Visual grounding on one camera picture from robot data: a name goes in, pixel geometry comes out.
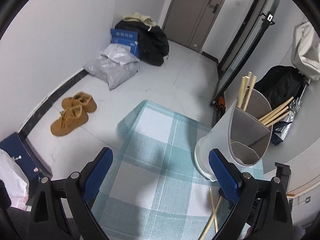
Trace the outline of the wooden chopstick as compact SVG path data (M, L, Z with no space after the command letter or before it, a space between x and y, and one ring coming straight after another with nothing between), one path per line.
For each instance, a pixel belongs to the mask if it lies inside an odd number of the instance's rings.
M247 106L248 106L249 100L251 98L252 91L253 91L256 79L257 79L257 77L255 75L253 75L252 78L251 78L251 82L250 82L250 85L249 85L246 101L245 101L245 104L244 104L244 107L243 107L244 111L247 109Z
M204 230L202 231L202 233L201 233L201 235L199 237L199 240L204 240L204 238L205 238L206 234L208 233L208 231L209 231L214 219L216 218L216 213L217 213L217 211L218 211L218 209L220 207L221 202L222 202L222 197L220 196L219 200L217 202L216 208L214 209L214 211L211 214L206 226L204 227Z
M214 202L214 196L213 196L213 191L212 191L212 188L210 187L209 188L209 195L210 195L210 202L211 202L211 206L212 206L212 215L211 215L211 224L214 225L214 228L215 228L215 232L217 233L218 231L218 224L217 224L217 218L216 218L216 205L215 205L215 202Z

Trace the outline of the silver folded umbrella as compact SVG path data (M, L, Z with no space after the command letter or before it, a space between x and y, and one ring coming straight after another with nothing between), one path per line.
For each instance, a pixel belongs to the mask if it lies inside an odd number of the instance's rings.
M271 143L274 146L277 146L280 143L282 143L288 135L292 123L301 107L303 94L309 85L310 79L304 77L303 87L298 92L298 97L296 99L293 99L289 104L290 114L286 116L283 120L280 120L279 122L274 124L271 137Z

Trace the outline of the wooden chopstick on mat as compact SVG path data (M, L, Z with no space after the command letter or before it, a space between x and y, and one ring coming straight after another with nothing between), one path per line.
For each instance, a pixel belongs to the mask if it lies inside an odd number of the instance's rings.
M201 233L201 235L199 237L199 240L204 240L204 238L205 238L206 234L208 233L208 231L209 231L214 219L216 218L216 213L217 213L217 211L218 211L218 209L220 207L221 202L222 202L222 197L220 196L219 200L217 202L216 208L214 209L214 211L211 214L206 226L204 227L204 230L202 231L202 233Z
M218 224L217 224L217 218L216 218L216 205L215 205L215 202L214 202L214 196L213 196L213 191L212 191L212 188L210 187L209 188L209 195L210 195L210 202L211 202L211 206L212 206L212 215L211 215L211 224L214 225L214 228L215 228L215 232L217 233L218 231Z

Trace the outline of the chopstick in holder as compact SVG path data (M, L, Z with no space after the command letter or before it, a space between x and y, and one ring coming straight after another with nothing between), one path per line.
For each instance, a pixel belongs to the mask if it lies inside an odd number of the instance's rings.
M247 86L247 76L243 76L241 78L241 83L240 83L239 92L238 92L238 99L236 104L238 108L241 108L242 106L246 86Z
M281 105L279 105L278 107L276 107L274 110L270 111L269 113L267 113L266 115L264 115L263 117L261 117L259 119L260 122L262 122L263 120L265 120L266 118L268 118L269 116L274 116L274 113L277 113L278 111L282 110L284 107L286 107L292 100L294 99L294 97L292 96L291 98L289 98L288 100L286 100L284 103L282 103Z
M240 105L239 107L241 109L244 109L244 100L245 100L245 97L246 97L246 93L247 93L247 88L248 88L248 85L249 85L249 82L251 80L251 77L252 77L252 72L248 72L246 76L244 76L244 81L242 82L243 85L242 85L242 89L241 89L241 99L240 99Z
M280 117L272 120L270 123L266 124L266 127L270 127L273 126L275 123L279 122L280 120L283 120L286 116L288 116L291 113L291 111L288 111L286 113L284 113L283 115L281 115Z
M282 116L283 114L285 114L288 110L289 110L289 107L286 106L282 110L270 115L265 120L261 121L261 123L263 125L267 125L267 124L271 123L272 121L276 120L276 118L278 118L278 117Z

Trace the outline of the white utensil holder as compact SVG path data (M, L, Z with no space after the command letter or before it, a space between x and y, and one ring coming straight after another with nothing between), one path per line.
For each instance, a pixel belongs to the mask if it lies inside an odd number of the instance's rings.
M271 129L258 119L271 111L268 100L252 90L247 109L243 111L233 102L211 131L195 146L195 164L200 173L212 182L217 178L209 165L209 152L217 148L241 172L264 178L262 157L266 153Z

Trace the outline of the chopstick in holder right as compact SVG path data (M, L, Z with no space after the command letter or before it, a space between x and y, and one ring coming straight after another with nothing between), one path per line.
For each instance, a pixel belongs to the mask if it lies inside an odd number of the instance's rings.
M264 115L263 117L261 117L259 119L260 122L262 122L263 120L265 120L266 118L268 118L269 116L274 116L274 113L277 113L278 111L282 110L284 107L286 107L292 100L294 99L294 97L292 96L291 98L289 98L288 100L286 100L284 103L282 103L281 105L279 105L278 107L276 107L274 110L270 111L269 113L267 113L266 115Z

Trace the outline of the black hanging coat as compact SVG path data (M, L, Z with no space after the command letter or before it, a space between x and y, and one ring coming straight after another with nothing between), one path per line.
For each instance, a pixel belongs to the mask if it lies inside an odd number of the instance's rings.
M300 97L304 85L305 76L297 68L274 66L255 84L254 89L263 94L274 110L289 98Z

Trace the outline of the tan shoe near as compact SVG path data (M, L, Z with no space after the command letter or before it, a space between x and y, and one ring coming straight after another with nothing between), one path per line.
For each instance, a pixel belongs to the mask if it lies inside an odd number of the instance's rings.
M50 126L52 135L63 137L88 122L88 114L81 105L67 107Z

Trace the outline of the tan shoe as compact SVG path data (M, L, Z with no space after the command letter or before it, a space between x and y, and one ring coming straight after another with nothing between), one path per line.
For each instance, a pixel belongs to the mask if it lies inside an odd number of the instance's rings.
M97 104L91 94L85 92L78 92L72 97L64 98L61 102L63 109L77 105L81 105L87 113L93 113L97 109Z
M88 122L88 114L81 105L67 107L50 126L52 135L63 137Z

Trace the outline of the tan shoe far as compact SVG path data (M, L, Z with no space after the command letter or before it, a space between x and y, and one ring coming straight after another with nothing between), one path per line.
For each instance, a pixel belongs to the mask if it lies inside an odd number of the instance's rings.
M81 105L87 113L93 113L97 109L97 104L91 94L85 92L78 92L72 97L64 98L61 102L63 109L77 105Z

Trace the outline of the white plastic parcel bag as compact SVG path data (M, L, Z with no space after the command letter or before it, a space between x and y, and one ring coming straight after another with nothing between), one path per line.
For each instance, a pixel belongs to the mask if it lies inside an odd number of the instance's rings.
M108 57L115 63L124 66L129 63L139 62L140 59L137 58L130 52L130 47L123 46L122 44L112 43L108 45L105 49L101 51L101 55Z

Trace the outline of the black bag on floor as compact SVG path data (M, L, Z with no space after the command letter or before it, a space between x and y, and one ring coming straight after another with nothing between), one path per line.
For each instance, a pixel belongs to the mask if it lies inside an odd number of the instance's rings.
M141 61L160 67L164 63L164 58L169 55L170 48L167 36L159 26L149 27L141 22L121 20L115 28L134 31L138 34L138 58Z

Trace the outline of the blue cardboard box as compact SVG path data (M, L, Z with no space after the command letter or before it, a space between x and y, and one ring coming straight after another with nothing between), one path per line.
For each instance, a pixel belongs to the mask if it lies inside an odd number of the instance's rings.
M111 43L124 46L133 55L139 58L138 33L123 29L110 29Z

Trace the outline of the grey entrance door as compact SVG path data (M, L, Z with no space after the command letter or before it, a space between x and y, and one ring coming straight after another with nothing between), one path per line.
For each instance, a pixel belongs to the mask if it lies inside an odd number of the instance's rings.
M172 0L163 24L167 38L200 52L225 0Z

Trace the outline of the beige cloth on bag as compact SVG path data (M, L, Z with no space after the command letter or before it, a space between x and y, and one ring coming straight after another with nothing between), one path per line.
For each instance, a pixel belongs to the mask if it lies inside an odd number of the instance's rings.
M148 27L157 26L157 23L150 16L142 15L138 12L135 12L132 15L124 16L123 20L126 22L140 22Z

